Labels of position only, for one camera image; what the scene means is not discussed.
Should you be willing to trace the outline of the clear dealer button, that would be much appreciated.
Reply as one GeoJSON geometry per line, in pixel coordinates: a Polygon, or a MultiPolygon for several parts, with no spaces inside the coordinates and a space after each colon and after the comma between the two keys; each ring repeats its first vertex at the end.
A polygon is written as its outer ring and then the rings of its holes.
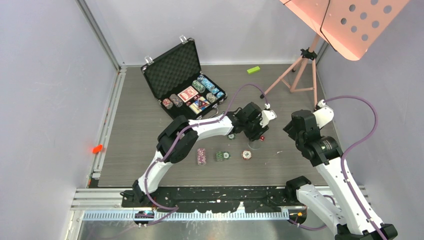
{"type": "Polygon", "coordinates": [[[262,141],[260,140],[249,141],[247,145],[251,150],[258,150],[262,146],[262,141]]]}

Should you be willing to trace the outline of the red playing card box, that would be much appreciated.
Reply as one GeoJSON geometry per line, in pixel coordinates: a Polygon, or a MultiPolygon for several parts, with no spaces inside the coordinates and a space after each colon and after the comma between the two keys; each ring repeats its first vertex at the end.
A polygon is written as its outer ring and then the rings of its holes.
{"type": "Polygon", "coordinates": [[[196,95],[198,95],[199,92],[193,87],[189,86],[180,93],[177,94],[177,96],[184,102],[188,102],[192,98],[194,98],[196,95]]]}

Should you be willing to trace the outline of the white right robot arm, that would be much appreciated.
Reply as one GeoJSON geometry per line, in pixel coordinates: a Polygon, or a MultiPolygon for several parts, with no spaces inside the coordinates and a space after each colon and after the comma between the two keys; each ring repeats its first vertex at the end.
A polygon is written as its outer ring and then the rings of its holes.
{"type": "Polygon", "coordinates": [[[393,240],[398,231],[393,224],[384,223],[367,202],[342,158],[344,153],[338,142],[321,135],[321,128],[333,117],[334,111],[328,106],[314,112],[301,109],[291,114],[283,130],[326,181],[338,205],[329,201],[305,176],[286,182],[285,198],[291,205],[307,206],[336,240],[393,240]]]}

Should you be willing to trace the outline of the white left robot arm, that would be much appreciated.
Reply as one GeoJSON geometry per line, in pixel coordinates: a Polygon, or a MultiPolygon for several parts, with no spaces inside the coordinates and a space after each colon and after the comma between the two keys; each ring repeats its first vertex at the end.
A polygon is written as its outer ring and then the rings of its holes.
{"type": "Polygon", "coordinates": [[[143,175],[134,181],[135,202],[148,207],[153,202],[153,192],[168,170],[184,160],[198,141],[239,133],[244,133],[250,142],[258,141],[276,118],[270,104],[265,104],[262,109],[253,102],[213,118],[197,120],[178,116],[158,136],[152,161],[143,175]]]}

